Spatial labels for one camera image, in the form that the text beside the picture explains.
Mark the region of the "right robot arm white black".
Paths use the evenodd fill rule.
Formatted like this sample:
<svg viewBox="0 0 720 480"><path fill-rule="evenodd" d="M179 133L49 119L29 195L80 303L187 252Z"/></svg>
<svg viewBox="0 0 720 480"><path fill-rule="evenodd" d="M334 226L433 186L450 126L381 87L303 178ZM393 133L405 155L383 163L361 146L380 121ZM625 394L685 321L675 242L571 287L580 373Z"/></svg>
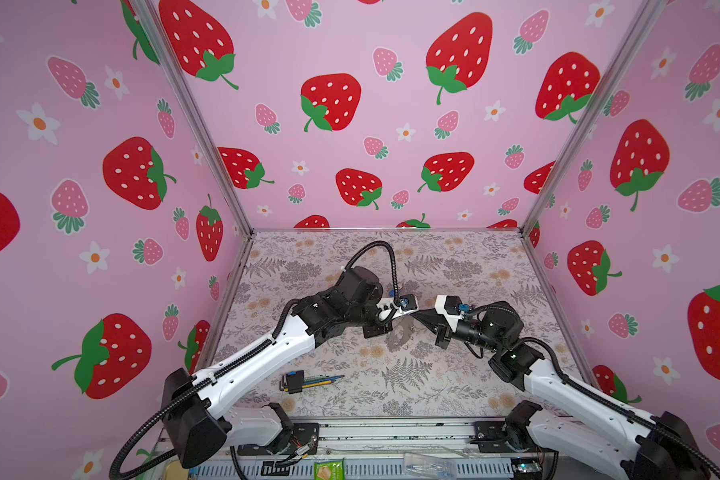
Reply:
<svg viewBox="0 0 720 480"><path fill-rule="evenodd" d="M560 418L538 406L522 408L514 448L530 440L614 479L720 479L720 467L700 451L684 421L634 408L566 374L547 343L522 334L509 303L471 307L440 295L430 309L416 309L413 299L403 304L435 334L437 346L456 340L489 353L500 380L565 412Z"/></svg>

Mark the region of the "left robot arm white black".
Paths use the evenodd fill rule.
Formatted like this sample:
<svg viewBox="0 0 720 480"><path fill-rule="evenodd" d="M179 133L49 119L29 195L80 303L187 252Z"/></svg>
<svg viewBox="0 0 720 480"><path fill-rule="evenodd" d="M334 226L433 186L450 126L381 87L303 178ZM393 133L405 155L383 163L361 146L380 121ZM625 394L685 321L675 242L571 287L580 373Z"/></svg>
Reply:
<svg viewBox="0 0 720 480"><path fill-rule="evenodd" d="M236 354L189 374L174 371L164 385L161 409L125 442L109 469L112 479L133 479L177 457L191 469L209 460L230 439L234 426L228 416L232 406L249 390L283 365L327 341L343 335L349 327L368 328L384 334L403 311L399 291L384 298L378 277L357 261L375 248L390 257L393 247L376 240L355 253L337 282L314 295L288 301L275 329ZM157 424L168 434L172 449L130 470L122 465L137 443Z"/></svg>

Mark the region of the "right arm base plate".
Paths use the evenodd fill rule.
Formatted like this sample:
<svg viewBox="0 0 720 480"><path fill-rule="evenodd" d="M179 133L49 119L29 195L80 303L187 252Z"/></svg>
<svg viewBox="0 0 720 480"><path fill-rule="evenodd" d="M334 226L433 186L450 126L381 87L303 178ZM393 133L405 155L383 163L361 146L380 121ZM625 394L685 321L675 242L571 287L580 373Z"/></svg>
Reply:
<svg viewBox="0 0 720 480"><path fill-rule="evenodd" d="M476 445L480 453L542 453L545 449L532 439L530 425L530 418L521 417L477 421L469 443Z"/></svg>

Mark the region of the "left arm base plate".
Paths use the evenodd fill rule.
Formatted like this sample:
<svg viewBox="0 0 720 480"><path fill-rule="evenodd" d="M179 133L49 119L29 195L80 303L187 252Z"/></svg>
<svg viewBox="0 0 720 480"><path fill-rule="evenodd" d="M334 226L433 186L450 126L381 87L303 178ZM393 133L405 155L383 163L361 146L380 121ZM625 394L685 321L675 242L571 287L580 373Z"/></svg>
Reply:
<svg viewBox="0 0 720 480"><path fill-rule="evenodd" d="M295 423L292 427L286 427L269 444L238 446L236 453L242 456L291 456L296 455L297 451L302 455L315 454L319 433L319 423Z"/></svg>

